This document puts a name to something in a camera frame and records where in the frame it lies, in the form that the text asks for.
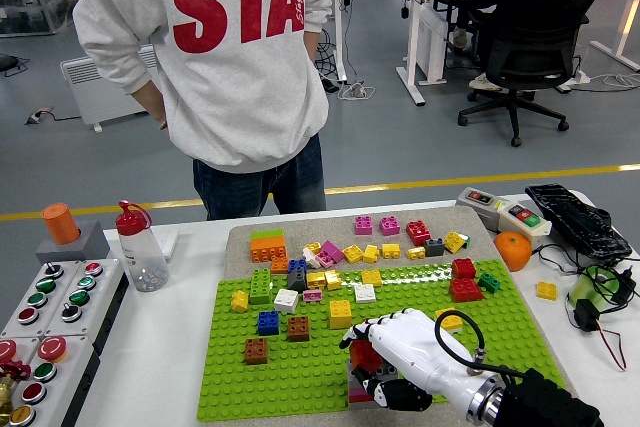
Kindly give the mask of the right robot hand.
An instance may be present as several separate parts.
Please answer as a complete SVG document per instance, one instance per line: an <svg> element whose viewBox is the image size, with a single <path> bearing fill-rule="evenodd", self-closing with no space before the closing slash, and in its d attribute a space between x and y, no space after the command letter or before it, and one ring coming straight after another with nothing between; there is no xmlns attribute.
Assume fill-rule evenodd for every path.
<svg viewBox="0 0 640 427"><path fill-rule="evenodd" d="M475 425L496 424L504 383L482 362L486 357L484 338L477 331L474 354L448 332L441 323L443 313L432 320L417 309L403 309L369 319L346 332L340 347L366 340L382 359L401 374L399 379L381 381L363 367L352 374L375 402L399 411L424 411L434 395L444 396L466 420Z"/></svg>

